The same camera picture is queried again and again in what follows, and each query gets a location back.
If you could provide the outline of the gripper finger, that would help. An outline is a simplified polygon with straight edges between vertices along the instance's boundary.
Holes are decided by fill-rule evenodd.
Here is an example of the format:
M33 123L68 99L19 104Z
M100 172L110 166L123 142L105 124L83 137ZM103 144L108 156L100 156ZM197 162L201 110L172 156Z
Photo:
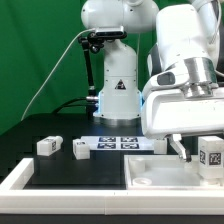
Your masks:
M182 137L180 134L172 134L169 137L171 147L177 152L179 158L187 163L192 161L190 151L187 150L181 143Z

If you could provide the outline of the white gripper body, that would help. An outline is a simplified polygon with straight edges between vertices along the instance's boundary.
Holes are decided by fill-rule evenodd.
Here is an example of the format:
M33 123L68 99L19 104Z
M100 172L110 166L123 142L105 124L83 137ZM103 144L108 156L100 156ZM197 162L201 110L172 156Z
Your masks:
M179 89L152 92L142 107L143 135L161 139L224 131L224 88L208 98L185 99Z

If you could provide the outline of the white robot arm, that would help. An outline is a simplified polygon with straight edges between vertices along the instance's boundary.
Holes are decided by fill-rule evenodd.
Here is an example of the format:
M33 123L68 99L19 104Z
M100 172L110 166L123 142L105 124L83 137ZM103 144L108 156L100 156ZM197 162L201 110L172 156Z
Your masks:
M81 11L89 29L86 53L104 54L104 86L96 91L93 118L112 126L139 123L149 139L167 139L189 161L181 139L219 133L224 88L219 0L188 0L158 8L154 0L86 0ZM148 58L150 78L138 85L138 54L124 44L129 34L155 31Z

